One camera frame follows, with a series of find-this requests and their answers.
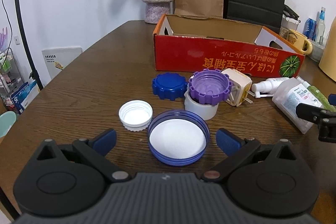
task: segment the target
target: brown tabletop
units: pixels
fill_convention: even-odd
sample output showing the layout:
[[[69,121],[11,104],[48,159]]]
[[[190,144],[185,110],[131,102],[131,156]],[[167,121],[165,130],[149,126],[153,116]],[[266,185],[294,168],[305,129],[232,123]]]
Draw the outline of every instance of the brown tabletop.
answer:
[[[53,138],[58,144],[71,143],[79,137],[92,138],[106,128],[118,133],[117,145],[106,157],[132,174],[200,174],[208,170],[225,158],[214,138],[221,127],[262,143],[287,138],[317,175],[322,189],[336,195],[336,144],[319,142],[316,126],[302,135],[271,98],[255,99],[253,104],[240,107],[221,103],[216,116],[207,121],[211,143],[196,163],[170,167],[154,158],[148,149],[147,132],[127,131],[118,117],[119,108],[135,99],[150,103],[154,116],[184,108],[183,99],[160,100],[152,94],[151,81],[159,73],[154,69],[153,29],[154,25],[129,21],[103,37],[57,75],[19,117],[0,145],[0,185],[15,205],[14,181],[41,141]],[[325,95],[336,93],[336,83],[309,58],[305,58],[300,75]]]

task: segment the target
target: blue bottle cap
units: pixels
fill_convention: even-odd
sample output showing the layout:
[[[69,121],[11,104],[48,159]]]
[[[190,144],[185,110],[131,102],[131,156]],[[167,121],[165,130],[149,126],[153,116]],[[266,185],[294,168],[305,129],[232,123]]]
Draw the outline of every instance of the blue bottle cap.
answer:
[[[177,73],[166,72],[156,76],[152,81],[153,94],[158,95],[161,100],[183,98],[187,90],[185,77]]]

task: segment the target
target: cardboard box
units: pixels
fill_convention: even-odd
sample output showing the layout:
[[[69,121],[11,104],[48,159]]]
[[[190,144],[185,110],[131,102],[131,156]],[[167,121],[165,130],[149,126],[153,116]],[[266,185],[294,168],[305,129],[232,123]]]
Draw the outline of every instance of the cardboard box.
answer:
[[[163,15],[153,32],[155,69],[236,69],[255,77],[297,76],[304,55],[270,29],[227,19]]]

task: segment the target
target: printed pumpkin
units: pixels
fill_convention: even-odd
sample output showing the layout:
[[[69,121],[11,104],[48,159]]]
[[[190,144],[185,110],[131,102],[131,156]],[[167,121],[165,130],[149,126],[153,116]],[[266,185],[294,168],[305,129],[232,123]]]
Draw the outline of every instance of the printed pumpkin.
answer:
[[[281,77],[292,77],[300,66],[300,59],[296,55],[288,57],[280,66]]]

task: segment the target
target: purple lid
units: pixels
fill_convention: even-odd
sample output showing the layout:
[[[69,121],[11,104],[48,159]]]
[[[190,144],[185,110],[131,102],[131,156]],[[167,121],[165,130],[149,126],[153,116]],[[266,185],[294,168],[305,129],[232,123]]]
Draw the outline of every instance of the purple lid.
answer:
[[[196,71],[194,77],[189,79],[190,96],[202,105],[217,105],[226,101],[231,93],[232,82],[227,74],[220,70],[204,69]]]

